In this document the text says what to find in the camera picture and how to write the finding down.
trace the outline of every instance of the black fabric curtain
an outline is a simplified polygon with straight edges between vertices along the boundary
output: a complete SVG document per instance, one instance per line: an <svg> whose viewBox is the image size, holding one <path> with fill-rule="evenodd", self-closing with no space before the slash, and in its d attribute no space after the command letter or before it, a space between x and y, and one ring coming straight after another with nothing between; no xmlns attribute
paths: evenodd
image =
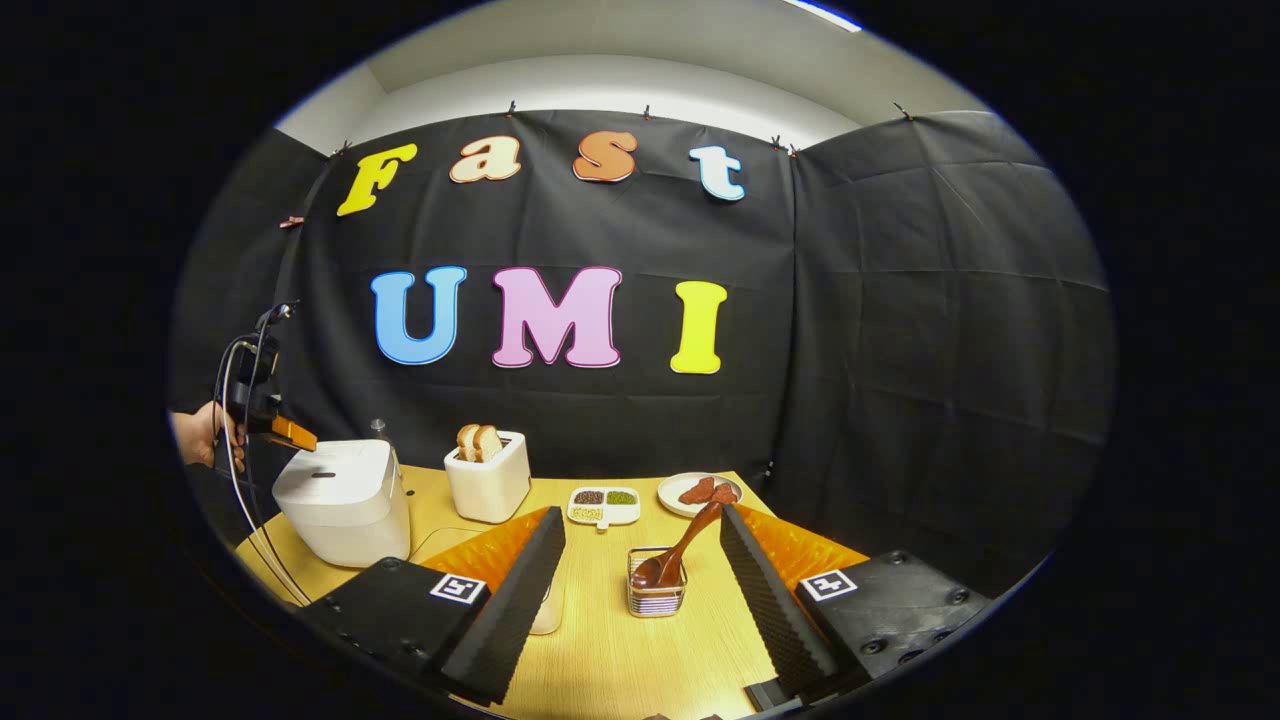
<svg viewBox="0 0 1280 720"><path fill-rule="evenodd" d="M796 201L765 501L1004 592L1070 521L1107 430L1114 327L1084 222L1006 124L968 111L806 149Z"/></svg>
<svg viewBox="0 0 1280 720"><path fill-rule="evenodd" d="M634 174L584 182L572 161L596 131L630 132ZM489 136L520 141L521 170L503 181L454 183L460 150ZM412 142L372 208L346 217L357 161ZM719 145L742 163L748 199L724 202L701 187L690 149ZM598 111L462 118L355 146L337 160L308 210L294 277L307 306L282 324L279 374L298 420L320 437L366 437L383 418L408 464L443 468L458 428L488 423L529 437L540 477L609 478L735 469L760 478L777 432L791 334L794 193L790 159L768 143L677 120ZM440 360L401 365L374 338L370 282L412 273L406 329L433 329L424 274L467 272L458 286L457 340ZM612 368L566 363L499 368L502 291L494 273L529 266L556 301L582 268L622 273L613 293ZM719 372L678 374L682 281L713 282Z"/></svg>
<svg viewBox="0 0 1280 720"><path fill-rule="evenodd" d="M579 142L602 129L637 140L622 182L571 169ZM452 182L460 150L488 136L520 141L521 170ZM375 205L338 217L356 163L410 142L416 156ZM741 161L744 200L703 190L689 150L708 145ZM324 163L273 131L215 204L177 310L175 404L207 397L223 346L270 306L278 224L303 213ZM378 416L404 462L440 468L457 429L476 421L526 433L540 477L732 469L783 519L861 552L904 547L987 594L1043 556L1092 478L1114 368L1106 282L1066 192L991 114L873 126L795 159L662 118L497 114L329 163L288 278L305 306L276 331L285 409L321 439L367 437ZM406 329L426 337L424 275L443 265L467 270L452 350L426 365L388 359L370 282L411 273ZM556 300L582 268L620 270L621 361L571 366L570 336L552 365L531 342L532 364L494 365L493 278L511 266L536 269ZM716 374L669 366L682 281L728 292ZM255 456L256 479L269 487L287 457ZM243 538L242 516L238 527Z"/></svg>
<svg viewBox="0 0 1280 720"><path fill-rule="evenodd" d="M251 147L209 208L191 243L187 269L174 299L169 342L169 410L195 413L212 397L223 348L253 329L271 306L284 251L289 215L301 215L311 183L325 158L271 128ZM244 478L246 502L256 496L266 518L279 512L270 486L293 456L279 445L250 443L252 486ZM228 480L202 465L187 468L187 480L224 543L238 544L248 521Z"/></svg>

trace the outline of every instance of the black cable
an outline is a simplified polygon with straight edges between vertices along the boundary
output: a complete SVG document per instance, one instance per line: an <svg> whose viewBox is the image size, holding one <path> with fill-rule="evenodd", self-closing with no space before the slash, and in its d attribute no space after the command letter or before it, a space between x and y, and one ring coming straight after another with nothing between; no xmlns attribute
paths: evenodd
<svg viewBox="0 0 1280 720"><path fill-rule="evenodd" d="M232 348L236 347L236 343L239 342L239 341L242 341L242 340L253 340L253 336L252 334L242 334L242 336L237 337L236 340L233 340L223 350L223 359L218 361L218 374L214 375L214 397L212 397L214 405L218 405L218 397L219 397L219 395L218 395L218 383L223 382L223 368L227 365L227 356L230 355ZM210 415L209 421L212 425L212 436L211 437L214 438L214 454L216 456L216 454L218 454L218 414Z"/></svg>
<svg viewBox="0 0 1280 720"><path fill-rule="evenodd" d="M228 363L234 357L236 346L239 345L241 342L244 342L244 341L248 341L248 340L253 340L253 336L252 334L242 334L242 336L237 337L236 340L233 340L227 346L227 348L223 351L223 360L221 360L221 363L218 364L219 373L218 373L218 378L214 379L214 404L219 405L219 409L220 409L221 413L225 413L225 409L221 407L220 404L218 404L218 401L219 400L224 400L221 396L227 393L225 374L230 370L230 368L228 366ZM216 418L218 416L215 415L214 416L215 437L216 437L216 428L218 428L218 425L216 425ZM227 461L232 462L232 464L236 462L234 454L232 452L230 447L227 448L227 454L228 454ZM238 488L238 480L236 479L236 468L229 465L227 468L227 471L230 473L230 477L232 477L232 489L237 489ZM253 492L253 487L250 486L250 495L252 495L252 492ZM266 561L266 556L262 555L262 551L259 550L257 544L252 541L252 536L253 536L253 530L255 530L255 528L253 528L253 520L248 519L248 523L250 523L250 528L248 528L250 529L250 543L248 544L253 548L253 552L257 553L257 557L259 557L259 560L262 561L262 565L268 570L271 571L271 575L275 575L275 569L271 568L271 564ZM279 575L275 575L275 579L279 580L280 585L284 587L284 591L288 592L293 597L293 600L296 600L300 605L302 603L302 601L298 600L298 596L293 594L293 591L284 583L284 580Z"/></svg>
<svg viewBox="0 0 1280 720"><path fill-rule="evenodd" d="M280 557L280 553L276 552L276 550L275 550L275 544L271 543L271 533L266 532L266 521L262 520L262 509L259 507L259 503L257 503L257 486L253 484L253 466L252 466L253 464L248 461L248 409L250 409L250 400L253 397L253 380L257 379L257 366L261 364L261 359L262 359L262 355L261 355L261 352L262 352L262 343L266 342L266 328L268 328L268 324L269 323L262 323L262 329L259 331L259 333L257 333L257 352L253 354L253 372L250 373L250 377L248 377L248 392L246 393L246 397L244 397L244 475L248 478L248 498L250 498L250 502L253 505L253 515L256 515L257 519L259 519L259 523L261 523L259 525L259 529L262 530L262 537L266 538L266 546L269 548L271 548L271 555L275 556L275 561L280 565L280 570L284 570L285 577L288 577L289 582L293 583L298 588L298 592L302 593L302 598L307 601L307 605L310 605L311 603L311 598L307 597L307 591L302 589L302 584L293 579L293 574L289 573L289 569L285 568L285 565L284 565L284 559ZM236 428L232 428L230 432L234 433Z"/></svg>

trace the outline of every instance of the ceiling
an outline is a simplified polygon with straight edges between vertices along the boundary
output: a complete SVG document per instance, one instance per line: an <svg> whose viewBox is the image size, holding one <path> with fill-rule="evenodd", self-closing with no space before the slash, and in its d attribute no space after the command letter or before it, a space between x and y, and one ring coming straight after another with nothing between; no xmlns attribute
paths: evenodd
<svg viewBox="0 0 1280 720"><path fill-rule="evenodd" d="M870 32L781 0L497 0L411 35L366 63L387 92L477 65L548 55L636 55L703 65L792 92L860 126L986 110Z"/></svg>

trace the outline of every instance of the letter m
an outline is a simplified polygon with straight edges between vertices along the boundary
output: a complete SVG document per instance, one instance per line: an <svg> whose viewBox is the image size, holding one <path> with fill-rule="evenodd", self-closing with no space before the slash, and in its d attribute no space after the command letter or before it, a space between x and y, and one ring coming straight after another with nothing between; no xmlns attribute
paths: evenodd
<svg viewBox="0 0 1280 720"><path fill-rule="evenodd" d="M499 270L493 284L502 288L502 347L493 354L500 368L524 368L534 361L525 347L525 328L543 361L550 365L573 331L573 347L564 354L570 365L609 368L620 356L613 347L613 288L622 273L613 268L582 268L557 305L547 283L532 268Z"/></svg>

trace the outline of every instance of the bread slice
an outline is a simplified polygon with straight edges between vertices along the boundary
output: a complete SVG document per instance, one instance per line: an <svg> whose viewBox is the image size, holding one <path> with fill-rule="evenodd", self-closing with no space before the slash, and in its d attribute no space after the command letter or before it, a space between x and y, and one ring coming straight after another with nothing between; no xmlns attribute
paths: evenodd
<svg viewBox="0 0 1280 720"><path fill-rule="evenodd" d="M502 452L502 438L498 437L498 428L493 425L480 425L471 443L476 448L479 462L488 462Z"/></svg>
<svg viewBox="0 0 1280 720"><path fill-rule="evenodd" d="M476 448L471 442L479 429L480 425L471 423L470 425L462 425L462 429L458 430L458 460L476 461Z"/></svg>

